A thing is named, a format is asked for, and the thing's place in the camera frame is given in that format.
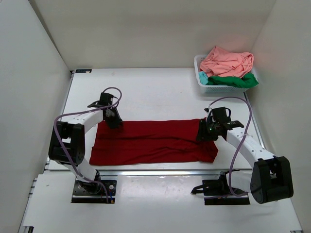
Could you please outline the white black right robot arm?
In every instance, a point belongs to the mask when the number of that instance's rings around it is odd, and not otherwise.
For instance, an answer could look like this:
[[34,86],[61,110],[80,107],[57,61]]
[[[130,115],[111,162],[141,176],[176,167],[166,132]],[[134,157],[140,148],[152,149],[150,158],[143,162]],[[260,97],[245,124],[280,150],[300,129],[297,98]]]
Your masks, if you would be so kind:
[[291,166],[287,158],[277,157],[255,141],[247,133],[247,125],[231,120],[230,109],[220,107],[206,109],[206,112],[208,116],[199,121],[197,139],[216,141],[222,137],[235,147],[233,159],[240,153],[252,171],[242,172],[230,164],[229,170],[221,172],[218,179],[203,181],[192,189],[191,194],[203,193],[208,200],[250,194],[259,204],[288,199],[294,195]]

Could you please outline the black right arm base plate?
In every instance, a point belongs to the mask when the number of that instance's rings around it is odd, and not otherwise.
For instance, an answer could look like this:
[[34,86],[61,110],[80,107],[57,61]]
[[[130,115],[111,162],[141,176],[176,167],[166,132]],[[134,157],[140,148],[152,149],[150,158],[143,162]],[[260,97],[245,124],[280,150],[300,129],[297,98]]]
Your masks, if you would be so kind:
[[202,180],[202,184],[191,191],[192,195],[203,194],[205,206],[250,205],[248,195],[236,197],[218,180]]

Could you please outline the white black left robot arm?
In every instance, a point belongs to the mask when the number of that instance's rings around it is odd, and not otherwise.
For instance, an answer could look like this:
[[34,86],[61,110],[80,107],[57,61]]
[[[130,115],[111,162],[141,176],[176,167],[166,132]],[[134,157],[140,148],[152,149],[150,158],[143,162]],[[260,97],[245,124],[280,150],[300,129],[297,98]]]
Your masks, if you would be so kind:
[[108,195],[107,188],[101,181],[98,170],[94,169],[85,159],[85,134],[101,122],[109,128],[115,129],[122,125],[122,119],[117,110],[122,92],[115,97],[105,89],[99,100],[87,106],[80,112],[62,114],[54,120],[51,141],[49,145],[49,159],[67,167],[76,177],[80,186],[91,195]]

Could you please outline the red t-shirt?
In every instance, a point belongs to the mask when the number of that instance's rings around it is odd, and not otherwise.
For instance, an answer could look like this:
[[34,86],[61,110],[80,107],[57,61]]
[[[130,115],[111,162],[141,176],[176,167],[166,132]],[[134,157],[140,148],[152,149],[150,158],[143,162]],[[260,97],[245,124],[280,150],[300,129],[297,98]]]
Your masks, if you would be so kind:
[[123,166],[152,163],[214,162],[213,141],[198,141],[199,119],[125,121],[116,129],[98,124],[90,164]]

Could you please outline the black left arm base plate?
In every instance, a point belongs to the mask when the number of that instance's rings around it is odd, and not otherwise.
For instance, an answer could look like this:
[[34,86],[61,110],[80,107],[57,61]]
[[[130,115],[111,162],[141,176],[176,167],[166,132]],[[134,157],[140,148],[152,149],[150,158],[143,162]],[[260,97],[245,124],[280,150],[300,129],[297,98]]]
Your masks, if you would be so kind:
[[100,185],[98,189],[91,187],[93,184],[75,180],[71,202],[72,203],[99,203],[114,204],[116,201],[117,180],[101,180],[107,192]]

